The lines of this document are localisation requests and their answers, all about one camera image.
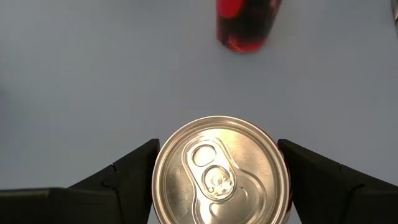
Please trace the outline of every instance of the light blue surface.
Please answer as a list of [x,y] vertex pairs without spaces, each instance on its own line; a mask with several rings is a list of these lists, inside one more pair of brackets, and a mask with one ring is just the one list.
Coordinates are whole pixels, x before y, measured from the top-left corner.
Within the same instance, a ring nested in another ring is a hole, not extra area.
[[398,184],[390,2],[284,0],[267,44],[217,43],[215,0],[0,1],[0,189],[67,187],[213,114]]

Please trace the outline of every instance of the can rim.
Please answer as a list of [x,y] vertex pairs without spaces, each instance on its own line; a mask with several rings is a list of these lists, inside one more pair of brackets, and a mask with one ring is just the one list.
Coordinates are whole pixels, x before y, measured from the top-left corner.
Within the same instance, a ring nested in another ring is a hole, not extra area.
[[287,205],[289,202],[289,190],[290,190],[290,184],[289,184],[289,175],[285,166],[285,162],[284,162],[284,157],[282,155],[282,153],[278,150],[278,147],[276,145],[276,143],[274,142],[274,140],[272,140],[272,138],[265,132],[263,131],[261,128],[257,127],[256,125],[245,121],[243,119],[239,119],[239,118],[234,118],[231,116],[207,116],[204,118],[199,118],[196,119],[194,121],[191,121],[189,123],[187,123],[186,125],[182,126],[181,128],[179,128],[178,130],[176,130],[169,138],[168,140],[166,140],[166,142],[164,143],[164,145],[162,146],[159,155],[157,156],[156,162],[155,162],[155,167],[154,167],[154,171],[152,174],[152,199],[153,199],[153,204],[154,204],[154,208],[155,208],[155,212],[157,215],[157,218],[159,219],[161,224],[173,224],[171,222],[171,220],[168,218],[167,215],[167,207],[165,207],[165,205],[163,205],[160,201],[161,201],[161,192],[157,189],[160,189],[160,178],[161,178],[161,170],[159,169],[161,166],[164,165],[167,156],[165,155],[167,153],[168,148],[170,148],[170,146],[173,146],[173,143],[176,142],[176,138],[178,139],[178,137],[181,137],[182,133],[184,133],[184,131],[186,129],[190,129],[191,126],[193,124],[197,124],[197,123],[201,123],[205,120],[211,120],[211,119],[218,119],[218,118],[223,118],[223,119],[227,119],[227,120],[231,120],[231,121],[235,121],[237,123],[243,123],[245,126],[249,126],[251,128],[253,128],[253,132],[254,133],[258,133],[260,135],[262,135],[262,137],[265,139],[263,140],[263,142],[268,142],[271,143],[271,147],[273,148],[273,150],[270,150],[270,153],[272,154],[272,158],[274,160],[274,164],[276,166],[276,170],[280,173],[279,175],[281,176],[279,178],[278,183],[280,184],[280,197],[278,197],[278,200],[276,201],[278,207],[276,208],[276,214],[275,214],[275,219],[272,221],[272,224],[280,224],[283,222],[284,217],[285,217],[285,211],[287,209]]

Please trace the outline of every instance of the silver can lid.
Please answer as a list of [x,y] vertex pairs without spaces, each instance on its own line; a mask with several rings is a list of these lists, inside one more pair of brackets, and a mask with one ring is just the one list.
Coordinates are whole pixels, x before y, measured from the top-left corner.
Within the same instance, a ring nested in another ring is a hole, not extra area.
[[283,223],[289,176],[272,139],[238,118],[201,118],[163,145],[152,178],[161,224]]

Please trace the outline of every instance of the red can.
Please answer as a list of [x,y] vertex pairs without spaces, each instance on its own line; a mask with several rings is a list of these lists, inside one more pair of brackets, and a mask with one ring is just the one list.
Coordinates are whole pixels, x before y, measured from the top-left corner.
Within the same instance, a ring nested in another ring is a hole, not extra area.
[[235,52],[260,49],[281,0],[217,0],[217,39]]

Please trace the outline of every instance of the gray table surface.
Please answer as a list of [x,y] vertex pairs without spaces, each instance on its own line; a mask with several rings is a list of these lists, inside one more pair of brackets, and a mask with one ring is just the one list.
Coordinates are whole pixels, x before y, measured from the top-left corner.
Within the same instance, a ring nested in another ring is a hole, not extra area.
[[213,114],[398,184],[397,60],[388,0],[284,0],[249,55],[215,40],[215,0],[2,0],[0,189],[68,187]]

